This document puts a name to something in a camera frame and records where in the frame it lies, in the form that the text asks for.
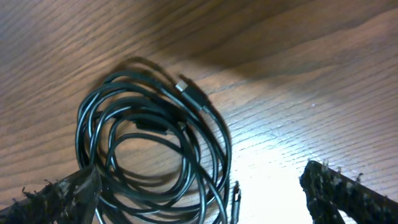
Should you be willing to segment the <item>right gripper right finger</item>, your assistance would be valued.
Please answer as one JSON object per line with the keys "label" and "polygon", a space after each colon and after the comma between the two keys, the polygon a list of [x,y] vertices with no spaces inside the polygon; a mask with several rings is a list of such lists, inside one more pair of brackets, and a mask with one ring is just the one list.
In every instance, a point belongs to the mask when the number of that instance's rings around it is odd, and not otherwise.
{"label": "right gripper right finger", "polygon": [[397,224],[397,202],[317,161],[308,161],[300,185],[315,224],[345,224],[341,211],[357,224]]}

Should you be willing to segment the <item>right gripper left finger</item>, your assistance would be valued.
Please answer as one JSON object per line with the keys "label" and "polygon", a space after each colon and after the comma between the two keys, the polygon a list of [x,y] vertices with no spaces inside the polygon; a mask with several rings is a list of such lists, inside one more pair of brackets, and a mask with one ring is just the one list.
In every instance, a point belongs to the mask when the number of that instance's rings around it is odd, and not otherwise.
{"label": "right gripper left finger", "polygon": [[93,221],[102,189],[95,166],[88,166],[1,210],[1,224],[87,224]]}

